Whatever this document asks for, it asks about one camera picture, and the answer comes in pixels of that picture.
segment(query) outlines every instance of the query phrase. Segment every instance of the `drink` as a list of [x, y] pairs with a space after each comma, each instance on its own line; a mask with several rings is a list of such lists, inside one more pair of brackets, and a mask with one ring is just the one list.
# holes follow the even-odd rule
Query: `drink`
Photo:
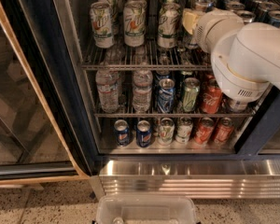
[[110, 5], [113, 35], [117, 35], [119, 33], [119, 11], [117, 0], [99, 0], [99, 2], [106, 2]]
[[216, 144], [223, 145], [230, 138], [233, 129], [232, 120], [229, 118], [222, 118], [214, 130], [212, 139]]
[[191, 118], [182, 117], [178, 119], [175, 140], [178, 143], [186, 144], [189, 140], [192, 129], [193, 121]]
[[145, 42], [146, 11], [141, 3], [131, 2], [124, 6], [124, 42], [130, 47], [139, 47]]
[[91, 5], [91, 27], [95, 45], [102, 49], [114, 45], [111, 11], [108, 3], [94, 3]]
[[175, 103], [175, 82], [170, 78], [160, 81], [158, 92], [158, 112], [171, 113]]
[[141, 120], [137, 124], [136, 139], [137, 145], [140, 147], [148, 147], [150, 145], [151, 127], [146, 120]]
[[114, 134], [118, 146], [125, 147], [130, 143], [129, 125], [123, 120], [119, 119], [114, 123]]
[[170, 49], [177, 45], [177, 29], [181, 17], [180, 5], [164, 4], [160, 11], [158, 28], [158, 45]]
[[101, 107], [106, 113], [113, 113], [119, 108], [118, 92], [119, 72], [99, 69], [95, 81]]
[[175, 123], [169, 118], [162, 119], [159, 126], [158, 142], [161, 145], [170, 145], [174, 136], [174, 131]]
[[138, 112], [146, 112], [150, 108], [152, 91], [152, 73], [149, 70], [133, 72], [133, 108]]
[[182, 106], [184, 112], [195, 110], [197, 96], [200, 91], [200, 81], [197, 78], [186, 78], [182, 92]]
[[197, 127], [194, 141], [199, 145], [206, 145], [214, 130], [215, 123], [210, 118], [202, 118]]
[[216, 80], [211, 78], [208, 80], [206, 89], [203, 93], [203, 101], [201, 110], [207, 114], [215, 114], [221, 104], [223, 93], [218, 86]]

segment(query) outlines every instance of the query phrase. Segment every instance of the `silver can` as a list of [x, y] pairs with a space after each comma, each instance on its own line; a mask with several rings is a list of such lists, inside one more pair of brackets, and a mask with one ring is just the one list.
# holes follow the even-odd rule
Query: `silver can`
[[177, 46], [177, 28], [180, 23], [180, 5], [164, 4], [160, 11], [158, 27], [158, 45], [164, 49]]
[[97, 2], [91, 5], [91, 27], [95, 45], [108, 49], [114, 45], [110, 5]]
[[170, 145], [173, 140], [175, 123], [172, 119], [164, 118], [159, 126], [158, 142], [161, 145]]
[[119, 10], [117, 0], [99, 0], [99, 2], [106, 2], [110, 5], [113, 35], [117, 35], [119, 33]]
[[123, 9], [124, 42], [129, 47], [139, 47], [145, 42], [146, 11], [141, 3], [127, 3]]
[[177, 130], [175, 140], [178, 143], [186, 144], [193, 129], [193, 120], [187, 117], [181, 117], [177, 121]]

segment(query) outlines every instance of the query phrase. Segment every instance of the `beverage can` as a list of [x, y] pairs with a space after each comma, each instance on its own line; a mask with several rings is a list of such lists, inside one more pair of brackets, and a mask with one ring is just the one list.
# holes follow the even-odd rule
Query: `beverage can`
[[141, 120], [137, 124], [136, 130], [137, 145], [140, 147], [148, 147], [151, 139], [150, 123], [146, 120]]
[[207, 82], [206, 89], [203, 93], [201, 110], [207, 114], [215, 114], [221, 104], [223, 93], [216, 80], [211, 78]]
[[130, 144], [129, 125], [124, 119], [119, 119], [114, 123], [114, 134], [118, 146], [125, 147]]
[[119, 33], [119, 10], [117, 0], [99, 0], [99, 2], [106, 2], [110, 5], [113, 35], [117, 35]]
[[186, 144], [193, 129], [193, 120], [187, 117], [181, 117], [177, 121], [177, 131], [175, 140], [178, 143]]
[[230, 118], [222, 118], [214, 130], [212, 139], [214, 140], [215, 144], [223, 145], [228, 141], [233, 130], [234, 127], [232, 120]]
[[183, 85], [182, 105], [184, 112], [195, 110], [197, 97], [200, 91], [200, 81], [197, 78], [186, 78]]
[[146, 11], [142, 3], [127, 3], [123, 9], [124, 42], [130, 47], [139, 47], [145, 42]]
[[164, 4], [161, 7], [158, 27], [158, 45], [164, 49], [177, 46], [177, 29], [180, 23], [180, 5]]
[[114, 45], [111, 12], [108, 3], [97, 2], [91, 4], [91, 27], [97, 47], [108, 49]]
[[194, 141], [199, 145], [206, 145], [215, 128], [215, 123], [210, 118], [202, 118], [194, 135]]
[[161, 145], [170, 145], [175, 131], [175, 123], [170, 118], [161, 119], [158, 142]]
[[158, 92], [158, 112], [171, 113], [175, 104], [175, 82], [170, 78], [160, 80]]

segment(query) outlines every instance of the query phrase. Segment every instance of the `terrazzo floor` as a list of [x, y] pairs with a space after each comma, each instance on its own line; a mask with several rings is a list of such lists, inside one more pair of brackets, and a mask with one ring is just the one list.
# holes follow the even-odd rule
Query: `terrazzo floor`
[[[88, 181], [42, 184], [42, 190], [0, 189], [0, 224], [91, 224], [98, 202]], [[280, 199], [193, 200], [202, 224], [280, 224]]]

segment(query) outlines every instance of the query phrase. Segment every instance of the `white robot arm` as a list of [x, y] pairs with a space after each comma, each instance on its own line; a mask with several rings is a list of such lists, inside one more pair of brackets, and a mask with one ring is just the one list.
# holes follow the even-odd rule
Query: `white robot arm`
[[280, 90], [280, 29], [244, 25], [233, 12], [217, 9], [200, 18], [194, 35], [211, 54], [217, 83], [230, 98], [256, 101], [270, 83]]

